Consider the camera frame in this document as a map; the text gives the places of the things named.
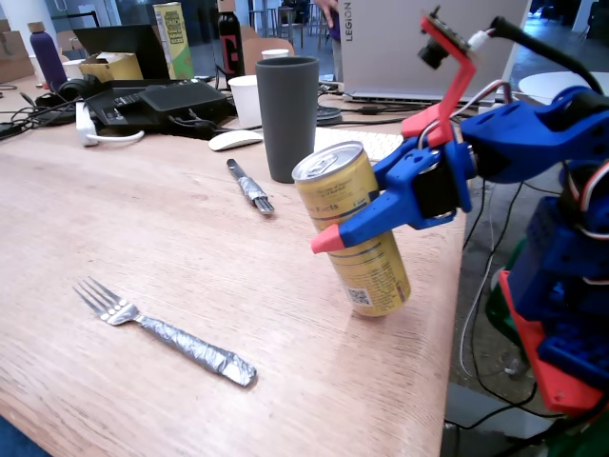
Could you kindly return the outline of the blue gripper with motor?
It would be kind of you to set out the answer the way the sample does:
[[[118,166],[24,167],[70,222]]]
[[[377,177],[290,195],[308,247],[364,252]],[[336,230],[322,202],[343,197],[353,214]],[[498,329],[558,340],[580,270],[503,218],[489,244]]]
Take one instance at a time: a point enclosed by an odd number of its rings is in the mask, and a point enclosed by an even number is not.
[[[406,139],[373,171],[385,193],[319,233],[311,241],[314,253],[356,247],[402,225],[432,228],[452,221],[459,209],[472,209],[468,181],[474,178],[474,157],[466,143],[420,148],[416,139]]]

